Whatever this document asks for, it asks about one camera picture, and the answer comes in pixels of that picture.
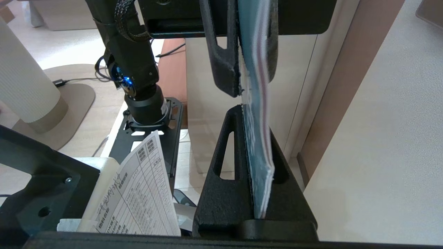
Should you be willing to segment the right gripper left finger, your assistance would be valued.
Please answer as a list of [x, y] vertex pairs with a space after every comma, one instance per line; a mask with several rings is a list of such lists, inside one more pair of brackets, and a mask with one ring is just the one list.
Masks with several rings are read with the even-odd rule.
[[[234, 136], [233, 180], [220, 176], [230, 134]], [[226, 112], [193, 218], [192, 236], [235, 238], [239, 225], [253, 218], [242, 107], [236, 105]]]

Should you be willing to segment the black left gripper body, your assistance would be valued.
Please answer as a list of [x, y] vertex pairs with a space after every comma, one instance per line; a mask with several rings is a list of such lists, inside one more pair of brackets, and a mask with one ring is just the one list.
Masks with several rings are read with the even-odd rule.
[[[335, 0], [279, 0], [279, 35], [318, 35], [328, 30]], [[153, 38], [204, 37], [198, 0], [143, 0], [142, 16]]]

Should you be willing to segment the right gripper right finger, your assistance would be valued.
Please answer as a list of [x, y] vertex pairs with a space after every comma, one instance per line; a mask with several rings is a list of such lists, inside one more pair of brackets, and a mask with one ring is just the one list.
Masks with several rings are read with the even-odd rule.
[[318, 241], [317, 221], [274, 134], [275, 173], [266, 216], [239, 224], [239, 238], [266, 241]]

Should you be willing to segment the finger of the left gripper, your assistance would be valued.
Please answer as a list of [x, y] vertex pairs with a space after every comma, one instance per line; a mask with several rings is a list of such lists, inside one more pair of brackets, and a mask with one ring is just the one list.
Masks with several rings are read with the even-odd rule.
[[240, 95], [238, 1], [226, 1], [226, 48], [217, 44], [215, 18], [210, 2], [210, 0], [200, 0], [199, 4], [214, 82], [218, 89], [235, 98]]
[[274, 79], [277, 69], [278, 34], [279, 34], [278, 0], [271, 0], [270, 10], [269, 10], [268, 36], [267, 36], [267, 61], [268, 61], [269, 82], [271, 82]]

